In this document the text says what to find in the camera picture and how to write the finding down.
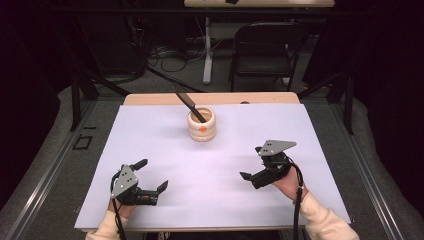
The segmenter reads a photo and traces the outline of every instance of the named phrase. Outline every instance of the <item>office chair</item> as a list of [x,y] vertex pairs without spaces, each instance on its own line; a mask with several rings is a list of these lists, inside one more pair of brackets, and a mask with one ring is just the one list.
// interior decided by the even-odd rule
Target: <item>office chair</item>
[[309,33],[299,23],[257,22],[240,28],[234,36],[229,77],[231,92],[234,91],[234,75],[274,77],[275,80],[289,78],[289,92],[298,52],[308,37]]

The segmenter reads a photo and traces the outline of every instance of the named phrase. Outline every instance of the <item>chair leg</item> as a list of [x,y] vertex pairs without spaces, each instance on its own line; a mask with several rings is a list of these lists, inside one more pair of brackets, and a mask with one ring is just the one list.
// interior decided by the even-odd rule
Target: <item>chair leg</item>
[[231,61],[230,65],[230,76],[228,77],[228,80],[231,82],[231,92],[234,92],[234,70],[233,70],[233,61]]
[[231,81],[231,92],[234,92],[234,74],[233,73],[231,73],[230,81]]
[[296,53],[296,55],[294,56],[294,59],[293,59],[293,66],[291,67],[289,84],[287,85],[287,92],[290,92],[291,85],[292,85],[292,82],[293,82],[294,72],[296,70],[297,60],[298,59],[299,59],[299,53]]

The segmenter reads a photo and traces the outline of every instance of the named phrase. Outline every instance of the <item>white surface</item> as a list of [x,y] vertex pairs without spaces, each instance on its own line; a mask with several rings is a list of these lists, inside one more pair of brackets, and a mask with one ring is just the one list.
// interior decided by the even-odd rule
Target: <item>white surface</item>
[[272,185],[255,190],[239,172],[263,169],[254,150],[265,140],[297,142],[285,153],[302,170],[306,185],[324,206],[349,221],[321,146],[302,104],[208,105],[217,116],[209,142],[188,135],[188,109],[121,106],[92,185],[75,224],[93,229],[104,216],[111,177],[121,164],[143,158],[139,187],[154,190],[169,180],[157,206],[140,206],[127,227],[181,230],[281,227],[293,224],[294,206]]

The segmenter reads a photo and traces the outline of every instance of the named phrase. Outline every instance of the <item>white sleeve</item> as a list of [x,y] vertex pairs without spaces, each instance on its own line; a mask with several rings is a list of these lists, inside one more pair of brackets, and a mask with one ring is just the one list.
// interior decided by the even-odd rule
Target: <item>white sleeve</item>
[[[121,217],[122,225],[125,226],[128,219]],[[115,213],[106,211],[103,221],[97,231],[88,232],[85,240],[119,240],[118,227],[115,223]]]
[[307,220],[306,231],[312,240],[358,240],[356,232],[333,209],[325,208],[309,192],[300,206]]

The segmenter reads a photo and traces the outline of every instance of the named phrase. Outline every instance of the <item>black cable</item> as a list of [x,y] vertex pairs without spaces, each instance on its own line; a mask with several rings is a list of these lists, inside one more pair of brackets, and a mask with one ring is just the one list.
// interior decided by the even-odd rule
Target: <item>black cable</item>
[[188,61],[194,61],[194,60],[199,60],[199,59],[201,59],[201,57],[205,54],[205,46],[204,46],[204,43],[203,43],[203,45],[200,45],[200,44],[197,44],[197,45],[199,45],[199,47],[197,47],[197,50],[196,51],[191,51],[191,52],[194,52],[194,54],[193,55],[191,55],[191,56],[187,56],[187,58],[188,58]]
[[[112,177],[112,181],[110,183],[110,192],[113,191],[115,180],[119,177],[119,174],[120,174],[120,171]],[[124,230],[124,227],[122,226],[121,216],[119,216],[119,209],[116,206],[115,198],[112,199],[112,205],[113,205],[113,210],[115,211],[115,223],[116,223],[116,226],[118,227],[119,238],[121,240],[126,240],[127,238],[125,236],[125,230]]]
[[[176,70],[168,70],[168,69],[165,69],[165,67],[163,66],[164,64],[163,64],[163,60],[165,60],[165,59],[169,59],[169,58],[176,58],[176,59],[182,59],[183,60],[183,62],[184,62],[184,64],[183,64],[183,66],[182,67],[180,67],[180,68],[178,68],[178,69],[176,69]],[[163,57],[163,58],[161,58],[161,62],[160,62],[160,67],[161,67],[161,69],[162,70],[164,70],[165,72],[179,72],[179,71],[182,71],[186,66],[187,66],[187,58],[185,57],[185,56],[178,56],[178,55],[176,55],[176,56],[172,56],[172,57]]]
[[193,91],[195,91],[195,92],[198,92],[198,93],[204,93],[204,92],[205,92],[205,91],[202,91],[202,90],[200,90],[200,89],[197,89],[197,88],[191,87],[191,86],[189,86],[189,85],[185,84],[184,82],[182,82],[181,80],[178,80],[178,79],[173,78],[173,77],[171,77],[171,76],[168,76],[168,75],[165,75],[165,74],[163,74],[163,73],[160,73],[160,72],[156,71],[155,69],[153,69],[153,68],[151,68],[151,67],[149,67],[149,66],[146,66],[146,70],[148,70],[148,71],[150,71],[150,72],[152,72],[152,73],[154,73],[154,74],[158,75],[159,77],[161,77],[161,78],[163,78],[163,79],[165,79],[165,80],[167,80],[167,81],[169,81],[169,82],[171,82],[171,83],[175,83],[175,82],[177,82],[177,83],[179,83],[181,86],[184,86],[184,87],[186,87],[186,88],[188,88],[188,89],[191,89],[191,90],[193,90]]
[[152,59],[152,53],[150,53],[150,55],[147,58],[147,64],[150,65],[150,66],[155,67],[158,64],[158,62],[159,62],[159,51],[158,51],[157,47],[153,47],[153,50],[155,52],[154,55],[153,55],[154,56],[153,59],[155,59],[156,62],[155,63],[150,63],[149,62],[149,60]]
[[289,160],[292,163],[292,166],[296,169],[297,180],[299,182],[299,187],[297,188],[297,193],[296,193],[296,202],[294,206],[294,217],[293,217],[293,239],[298,240],[299,239],[298,229],[299,229],[300,202],[302,201],[302,193],[303,193],[303,176],[299,167],[296,164],[294,164],[294,162],[290,158]]

